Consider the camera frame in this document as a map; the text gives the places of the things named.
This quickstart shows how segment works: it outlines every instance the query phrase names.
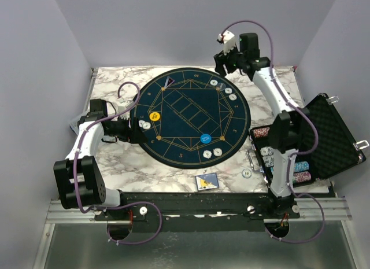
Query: white marble table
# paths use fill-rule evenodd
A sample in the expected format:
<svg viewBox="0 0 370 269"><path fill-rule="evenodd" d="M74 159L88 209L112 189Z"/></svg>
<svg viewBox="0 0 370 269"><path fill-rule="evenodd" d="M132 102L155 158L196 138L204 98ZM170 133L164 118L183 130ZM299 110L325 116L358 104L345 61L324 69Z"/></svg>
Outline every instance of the white marble table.
<svg viewBox="0 0 370 269"><path fill-rule="evenodd" d="M124 81L133 81L142 88L150 79L178 67L129 67L100 68L91 98L103 98L118 105L117 89ZM214 71L211 67L202 67ZM302 106L301 95L292 67L276 69L277 76L291 97ZM271 109L261 91L249 80L235 72L227 76L244 94L251 112L251 127L273 122ZM136 88L126 85L121 96L131 100ZM220 188L209 192L267 192L262 174L253 173L251 178L242 176L250 168L246 151L250 147L246 140L238 153L218 165L205 169L177 169L164 165L150 157L139 145L118 142L101 144L97 153L99 169L110 189L145 192L195 192L195 176L216 172ZM315 183L300 190L311 192L327 191L326 183Z"/></svg>

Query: poker table mat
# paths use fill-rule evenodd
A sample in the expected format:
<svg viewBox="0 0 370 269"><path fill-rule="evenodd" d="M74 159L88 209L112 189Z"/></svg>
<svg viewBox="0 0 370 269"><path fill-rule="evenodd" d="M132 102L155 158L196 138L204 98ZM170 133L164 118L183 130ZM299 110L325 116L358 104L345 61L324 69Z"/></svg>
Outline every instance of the poker table mat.
<svg viewBox="0 0 370 269"><path fill-rule="evenodd" d="M173 83L165 88L168 79ZM183 169L206 168L230 158L244 144L250 127L241 91L226 78L199 68L174 69L149 81L131 110L133 117L147 137L140 146L159 162ZM203 134L210 135L210 142L201 141Z"/></svg>

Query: poker chip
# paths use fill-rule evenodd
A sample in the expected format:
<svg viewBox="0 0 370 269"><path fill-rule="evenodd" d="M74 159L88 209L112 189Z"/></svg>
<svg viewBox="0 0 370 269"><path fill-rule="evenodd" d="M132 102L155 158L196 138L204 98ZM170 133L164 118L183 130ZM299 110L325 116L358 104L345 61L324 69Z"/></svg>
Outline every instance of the poker chip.
<svg viewBox="0 0 370 269"><path fill-rule="evenodd" d="M214 156L221 156L222 155L222 149L213 149Z"/></svg>
<svg viewBox="0 0 370 269"><path fill-rule="evenodd" d="M263 156L262 159L266 167L268 168L273 167L273 157L272 156Z"/></svg>
<svg viewBox="0 0 370 269"><path fill-rule="evenodd" d="M310 168L307 161L297 162L294 164L294 172L305 172L308 171Z"/></svg>
<svg viewBox="0 0 370 269"><path fill-rule="evenodd" d="M234 100L236 100L238 97L235 95L235 94L231 94L231 95L229 95L229 99L231 100L231 101L234 101Z"/></svg>
<svg viewBox="0 0 370 269"><path fill-rule="evenodd" d="M272 147L268 146L267 150L268 150L269 155L273 155L273 148Z"/></svg>
<svg viewBox="0 0 370 269"><path fill-rule="evenodd" d="M253 130L254 137L255 138L267 137L269 130L270 130L269 127L255 129Z"/></svg>
<svg viewBox="0 0 370 269"><path fill-rule="evenodd" d="M242 171L242 176L244 178L250 178L252 176L252 171L250 169L244 169Z"/></svg>
<svg viewBox="0 0 370 269"><path fill-rule="evenodd" d="M205 151L203 152L203 157L204 157L204 158L210 159L210 158L211 158L211 156L212 156L212 152L210 152L209 150L205 150Z"/></svg>
<svg viewBox="0 0 370 269"><path fill-rule="evenodd" d="M153 112L149 116L150 120L158 121L161 118L161 115L158 112Z"/></svg>
<svg viewBox="0 0 370 269"><path fill-rule="evenodd" d="M209 134L202 134L202 136L201 136L201 142L202 143L210 143L211 140L212 140L212 138Z"/></svg>
<svg viewBox="0 0 370 269"><path fill-rule="evenodd" d="M269 155L267 147L264 147L260 150L262 156Z"/></svg>
<svg viewBox="0 0 370 269"><path fill-rule="evenodd" d="M296 172L293 174L293 184L302 183L311 180L311 174L309 172Z"/></svg>
<svg viewBox="0 0 370 269"><path fill-rule="evenodd" d="M144 129L150 129L150 127L151 127L151 125L150 125L150 123L148 123L148 122L145 122L145 123L143 123L143 128Z"/></svg>
<svg viewBox="0 0 370 269"><path fill-rule="evenodd" d="M218 84L216 85L216 88L217 88L219 91L223 91L223 90L225 90L225 88L226 88L226 84L225 84L225 83L218 83Z"/></svg>

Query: gray wall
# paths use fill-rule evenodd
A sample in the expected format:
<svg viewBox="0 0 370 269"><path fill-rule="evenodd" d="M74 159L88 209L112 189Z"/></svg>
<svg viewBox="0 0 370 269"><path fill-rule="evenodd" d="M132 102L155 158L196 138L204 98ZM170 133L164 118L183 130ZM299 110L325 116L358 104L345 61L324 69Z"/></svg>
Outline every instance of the gray wall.
<svg viewBox="0 0 370 269"><path fill-rule="evenodd" d="M297 65L334 0L56 0L93 66L212 65L228 24L270 30L276 65ZM258 31L251 25L236 34ZM261 35L262 53L269 54Z"/></svg>
<svg viewBox="0 0 370 269"><path fill-rule="evenodd" d="M55 0L0 0L0 268L32 268L90 69Z"/></svg>
<svg viewBox="0 0 370 269"><path fill-rule="evenodd" d="M316 94L338 95L335 105L355 139L370 141L370 0L336 0L297 70L308 103ZM335 177L345 195L370 265L370 161Z"/></svg>

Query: case handle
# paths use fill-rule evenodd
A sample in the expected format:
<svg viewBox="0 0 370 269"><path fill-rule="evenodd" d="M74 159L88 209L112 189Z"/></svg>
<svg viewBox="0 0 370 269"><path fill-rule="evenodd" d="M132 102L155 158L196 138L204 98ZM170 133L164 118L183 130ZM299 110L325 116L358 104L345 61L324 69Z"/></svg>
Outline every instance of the case handle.
<svg viewBox="0 0 370 269"><path fill-rule="evenodd" d="M262 167L259 167L258 169L256 169L254 167L254 164L253 164L253 161L252 161L252 156L250 155L250 152L254 152L254 149L250 148L250 149L247 150L247 157L249 159L250 166L252 167L252 171L254 171L254 172L264 172L264 169Z"/></svg>
<svg viewBox="0 0 370 269"><path fill-rule="evenodd" d="M368 148L368 147L369 147L369 142L368 142L368 141L366 141L366 140L362 140L362 141L359 141L359 142L357 142L357 143L354 143L353 145L354 145L354 147L356 148L356 150L361 150L361 149L366 149L366 148Z"/></svg>

